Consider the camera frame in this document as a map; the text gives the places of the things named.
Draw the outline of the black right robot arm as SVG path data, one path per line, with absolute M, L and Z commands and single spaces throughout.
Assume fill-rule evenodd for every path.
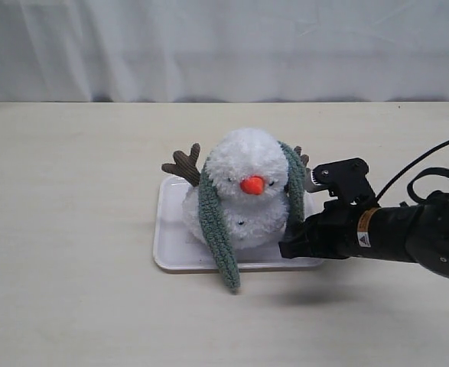
M 283 258 L 367 258 L 413 263 L 449 279 L 449 193 L 423 204 L 380 207 L 326 204 L 321 213 L 287 229 Z

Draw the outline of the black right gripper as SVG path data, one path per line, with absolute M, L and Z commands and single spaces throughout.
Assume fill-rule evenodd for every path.
M 346 259 L 366 256 L 373 249 L 369 221 L 378 203 L 346 205 L 327 202 L 322 212 L 289 225 L 278 243 L 286 259 Z

